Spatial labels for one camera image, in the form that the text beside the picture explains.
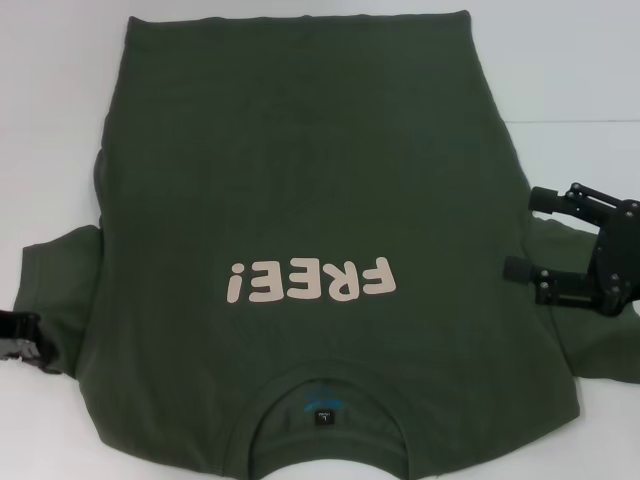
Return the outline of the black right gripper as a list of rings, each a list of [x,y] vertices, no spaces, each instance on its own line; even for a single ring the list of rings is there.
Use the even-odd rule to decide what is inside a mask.
[[[624,200],[573,183],[558,191],[534,187],[529,210],[560,213],[600,228],[588,273],[566,272],[508,256],[503,278],[535,288],[540,305],[598,309],[617,316],[640,300],[640,200]]]

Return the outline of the dark green FREE! t-shirt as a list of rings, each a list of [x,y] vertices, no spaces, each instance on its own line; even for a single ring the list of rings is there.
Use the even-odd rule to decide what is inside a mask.
[[[355,461],[400,480],[640,384],[640,315],[542,306],[509,255],[587,264],[529,186],[465,12],[131,18],[100,222],[23,251],[15,307],[100,440],[235,480]]]

